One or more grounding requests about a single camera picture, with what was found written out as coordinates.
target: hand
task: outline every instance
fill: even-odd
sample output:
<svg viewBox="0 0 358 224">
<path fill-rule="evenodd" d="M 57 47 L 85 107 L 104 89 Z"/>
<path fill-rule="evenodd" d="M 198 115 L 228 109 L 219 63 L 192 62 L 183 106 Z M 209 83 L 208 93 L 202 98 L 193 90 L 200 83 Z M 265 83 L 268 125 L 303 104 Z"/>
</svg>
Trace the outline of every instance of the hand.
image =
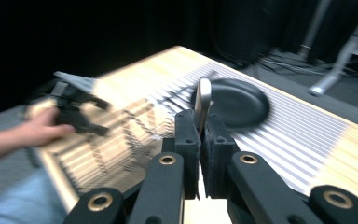
<svg viewBox="0 0 358 224">
<path fill-rule="evenodd" d="M 68 133 L 74 133 L 76 130 L 72 125 L 55 124 L 59 112 L 57 107 L 48 108 L 35 118 L 13 129 L 13 133 L 19 137 L 25 147 L 42 146 Z"/>
</svg>

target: person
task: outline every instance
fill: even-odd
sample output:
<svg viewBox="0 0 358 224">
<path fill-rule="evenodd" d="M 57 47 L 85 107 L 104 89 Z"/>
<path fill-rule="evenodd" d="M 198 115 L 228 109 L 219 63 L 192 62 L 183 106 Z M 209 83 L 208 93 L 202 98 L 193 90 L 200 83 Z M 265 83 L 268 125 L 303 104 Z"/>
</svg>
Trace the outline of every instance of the person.
<svg viewBox="0 0 358 224">
<path fill-rule="evenodd" d="M 58 108 L 51 107 L 34 119 L 1 131 L 0 159 L 18 148 L 42 146 L 74 133 L 71 125 L 55 125 L 58 113 Z M 66 212 L 43 168 L 0 195 L 0 223 L 63 223 L 65 217 Z"/>
</svg>

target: wooden table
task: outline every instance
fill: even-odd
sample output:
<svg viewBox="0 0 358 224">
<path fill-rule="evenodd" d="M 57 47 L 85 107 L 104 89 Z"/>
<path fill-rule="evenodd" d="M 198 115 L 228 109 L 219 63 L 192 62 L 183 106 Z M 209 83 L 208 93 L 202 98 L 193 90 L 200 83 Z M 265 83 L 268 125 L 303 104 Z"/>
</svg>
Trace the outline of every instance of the wooden table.
<svg viewBox="0 0 358 224">
<path fill-rule="evenodd" d="M 115 177 L 124 174 L 112 167 L 117 160 L 129 160 L 130 154 L 126 152 L 131 145 L 128 143 L 129 130 L 132 138 L 139 140 L 138 145 L 152 145 L 151 151 L 157 153 L 160 137 L 173 135 L 174 113 L 188 107 L 192 91 L 189 87 L 195 85 L 200 76 L 210 75 L 211 71 L 218 74 L 211 78 L 230 77 L 249 82 L 270 100 L 271 113 L 265 123 L 250 132 L 232 133 L 241 150 L 263 156 L 283 180 L 299 192 L 308 195 L 312 187 L 330 184 L 358 196 L 358 125 L 197 52 L 174 47 L 98 78 L 95 94 L 110 102 L 112 107 L 106 112 L 84 105 L 83 110 L 92 122 L 111 128 L 107 138 L 98 140 L 89 135 L 72 134 L 38 150 L 64 207 L 70 211 L 76 204 L 78 195 L 74 186 L 81 185 L 81 181 L 75 184 L 68 181 L 68 175 L 62 170 L 69 170 L 74 179 L 92 172 L 92 175 L 107 174 L 111 170 L 117 172 L 113 174 Z M 44 102 L 36 109 L 51 104 Z M 127 175 L 142 179 L 144 172 L 134 171 Z M 200 201 L 186 201 L 185 223 L 208 221 L 209 218 L 216 223 L 230 223 L 225 200 L 201 196 Z"/>
</svg>

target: frying pan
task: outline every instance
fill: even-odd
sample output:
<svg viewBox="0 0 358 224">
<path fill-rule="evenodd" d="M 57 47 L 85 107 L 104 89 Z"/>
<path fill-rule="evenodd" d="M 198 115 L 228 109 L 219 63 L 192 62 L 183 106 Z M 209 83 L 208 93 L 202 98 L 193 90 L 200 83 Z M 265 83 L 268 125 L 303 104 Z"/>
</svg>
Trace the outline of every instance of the frying pan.
<svg viewBox="0 0 358 224">
<path fill-rule="evenodd" d="M 247 82 L 222 78 L 211 81 L 210 114 L 217 114 L 230 130 L 250 130 L 269 116 L 269 99 L 256 86 Z M 194 106 L 197 89 L 190 98 Z"/>
</svg>

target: blue jeans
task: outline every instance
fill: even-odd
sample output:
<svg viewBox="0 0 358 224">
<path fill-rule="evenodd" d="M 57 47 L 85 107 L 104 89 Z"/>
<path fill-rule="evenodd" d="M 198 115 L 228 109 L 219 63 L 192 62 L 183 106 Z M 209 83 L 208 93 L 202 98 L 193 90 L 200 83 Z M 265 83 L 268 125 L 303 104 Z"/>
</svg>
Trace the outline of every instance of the blue jeans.
<svg viewBox="0 0 358 224">
<path fill-rule="evenodd" d="M 66 212 L 46 171 L 35 171 L 0 195 L 0 224 L 63 223 Z"/>
</svg>

